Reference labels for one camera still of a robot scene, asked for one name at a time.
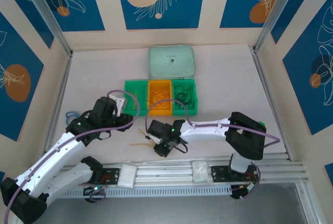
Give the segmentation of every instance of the green tray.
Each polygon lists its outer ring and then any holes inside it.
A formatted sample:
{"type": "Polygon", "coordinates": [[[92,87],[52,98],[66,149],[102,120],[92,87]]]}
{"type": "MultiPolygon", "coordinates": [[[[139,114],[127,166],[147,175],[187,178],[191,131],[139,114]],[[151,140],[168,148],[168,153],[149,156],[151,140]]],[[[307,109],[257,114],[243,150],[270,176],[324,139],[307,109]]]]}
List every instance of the green tray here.
{"type": "MultiPolygon", "coordinates": [[[[190,94],[189,97],[192,101],[191,108],[187,108],[188,114],[191,116],[197,115],[198,111],[198,98],[196,91],[196,82],[194,80],[172,80],[172,97],[177,99],[179,93],[185,95],[190,94]]],[[[173,115],[185,115],[185,110],[179,104],[173,102],[173,115]]]]}
{"type": "MultiPolygon", "coordinates": [[[[147,80],[130,80],[125,81],[124,91],[132,93],[134,96],[137,95],[137,100],[140,104],[140,116],[145,116],[147,114],[147,97],[148,97],[148,81],[147,80]]],[[[126,107],[123,109],[125,114],[132,116],[136,115],[136,107],[134,106],[133,99],[124,95],[127,99],[126,107]]]]}

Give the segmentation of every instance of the white table surface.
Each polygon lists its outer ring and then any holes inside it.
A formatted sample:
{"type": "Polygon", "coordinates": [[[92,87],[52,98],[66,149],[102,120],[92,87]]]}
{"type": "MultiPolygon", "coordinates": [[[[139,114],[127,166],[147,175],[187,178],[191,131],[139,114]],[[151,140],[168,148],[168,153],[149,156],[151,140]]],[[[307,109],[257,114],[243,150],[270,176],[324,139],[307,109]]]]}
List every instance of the white table surface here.
{"type": "MultiPolygon", "coordinates": [[[[196,87],[198,115],[194,121],[212,121],[230,117],[239,111],[256,121],[262,121],[267,133],[280,137],[271,108],[255,68],[249,47],[245,44],[194,46],[196,59],[196,87]]],[[[117,49],[75,52],[63,98],[55,140],[66,128],[65,113],[80,113],[93,108],[96,100],[113,89],[123,89],[125,80],[148,79],[147,49],[117,49]]],[[[152,119],[172,124],[182,116],[152,119]]],[[[147,146],[131,143],[148,140],[139,133],[144,130],[144,117],[126,132],[113,131],[109,139],[94,140],[87,148],[73,157],[69,164],[92,156],[101,163],[124,161],[152,161],[194,159],[231,155],[234,149],[226,142],[197,142],[188,144],[188,153],[173,150],[167,158],[158,156],[147,146]]],[[[265,149],[264,153],[286,152],[283,143],[265,149]]]]}

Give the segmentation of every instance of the green container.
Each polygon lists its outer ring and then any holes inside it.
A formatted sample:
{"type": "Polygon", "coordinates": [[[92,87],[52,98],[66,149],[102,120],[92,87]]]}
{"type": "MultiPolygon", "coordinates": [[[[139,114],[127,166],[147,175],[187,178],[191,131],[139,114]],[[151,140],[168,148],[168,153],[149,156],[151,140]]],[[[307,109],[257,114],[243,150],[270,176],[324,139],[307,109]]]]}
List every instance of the green container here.
{"type": "MultiPolygon", "coordinates": [[[[198,98],[196,90],[196,82],[194,80],[173,80],[172,81],[172,97],[180,99],[180,102],[186,103],[186,109],[191,116],[197,115],[198,98]]],[[[185,115],[184,108],[173,102],[173,115],[185,115]]]]}
{"type": "MultiPolygon", "coordinates": [[[[147,97],[148,97],[148,81],[147,80],[130,80],[125,81],[124,91],[132,93],[140,104],[140,116],[145,116],[147,114],[147,97]]],[[[134,105],[133,99],[124,95],[127,99],[126,107],[123,109],[125,114],[132,116],[136,115],[136,105],[134,105]]]]}

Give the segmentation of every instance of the light green case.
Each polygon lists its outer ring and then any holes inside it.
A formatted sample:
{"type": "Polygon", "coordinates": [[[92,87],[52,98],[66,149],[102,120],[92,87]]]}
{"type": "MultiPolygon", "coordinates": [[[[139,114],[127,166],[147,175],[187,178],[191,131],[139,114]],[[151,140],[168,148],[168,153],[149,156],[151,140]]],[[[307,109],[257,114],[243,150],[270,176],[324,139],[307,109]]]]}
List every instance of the light green case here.
{"type": "Polygon", "coordinates": [[[153,46],[148,51],[151,80],[182,80],[194,78],[196,70],[190,45],[153,46]]]}

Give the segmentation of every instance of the orange compartment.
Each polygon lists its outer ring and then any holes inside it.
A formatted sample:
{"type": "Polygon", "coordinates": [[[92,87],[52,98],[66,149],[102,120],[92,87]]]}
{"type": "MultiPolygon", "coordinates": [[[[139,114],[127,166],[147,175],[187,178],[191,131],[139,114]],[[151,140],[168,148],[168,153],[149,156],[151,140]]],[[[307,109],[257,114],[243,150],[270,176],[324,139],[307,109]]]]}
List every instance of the orange compartment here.
{"type": "MultiPolygon", "coordinates": [[[[171,80],[150,80],[148,82],[148,108],[162,99],[172,99],[171,80]]],[[[172,101],[157,104],[149,111],[149,115],[172,115],[172,101]]]]}

